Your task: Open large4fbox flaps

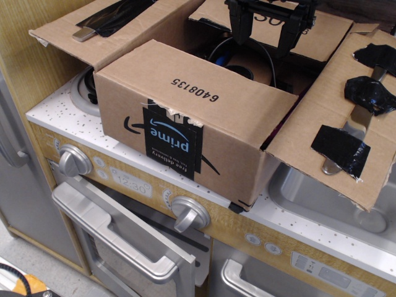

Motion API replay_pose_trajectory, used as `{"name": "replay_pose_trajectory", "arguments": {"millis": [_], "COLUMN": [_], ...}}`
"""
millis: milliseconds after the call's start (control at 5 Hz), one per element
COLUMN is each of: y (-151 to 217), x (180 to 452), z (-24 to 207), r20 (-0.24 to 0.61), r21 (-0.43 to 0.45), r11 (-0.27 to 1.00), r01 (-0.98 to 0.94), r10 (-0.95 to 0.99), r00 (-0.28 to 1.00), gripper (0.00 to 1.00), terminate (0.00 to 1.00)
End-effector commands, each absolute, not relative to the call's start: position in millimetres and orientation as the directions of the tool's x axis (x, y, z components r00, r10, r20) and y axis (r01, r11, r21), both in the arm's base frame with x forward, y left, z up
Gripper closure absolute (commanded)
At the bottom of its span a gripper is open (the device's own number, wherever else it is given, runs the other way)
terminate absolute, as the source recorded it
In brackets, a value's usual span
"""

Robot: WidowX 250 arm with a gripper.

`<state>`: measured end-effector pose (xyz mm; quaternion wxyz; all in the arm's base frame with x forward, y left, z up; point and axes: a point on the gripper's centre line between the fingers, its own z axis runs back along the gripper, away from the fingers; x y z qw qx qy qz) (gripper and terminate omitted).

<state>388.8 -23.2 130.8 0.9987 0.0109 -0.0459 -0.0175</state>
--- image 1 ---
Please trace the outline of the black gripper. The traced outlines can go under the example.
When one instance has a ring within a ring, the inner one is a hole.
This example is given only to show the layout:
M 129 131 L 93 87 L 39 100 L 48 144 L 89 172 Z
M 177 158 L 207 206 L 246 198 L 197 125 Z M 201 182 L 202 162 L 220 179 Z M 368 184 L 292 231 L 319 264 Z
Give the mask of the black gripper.
M 301 36 L 301 25 L 312 28 L 316 21 L 319 1 L 292 1 L 294 8 L 275 4 L 275 1 L 225 1 L 230 11 L 233 39 L 244 44 L 252 33 L 254 14 L 284 22 L 278 42 L 276 57 L 283 58 L 296 46 Z

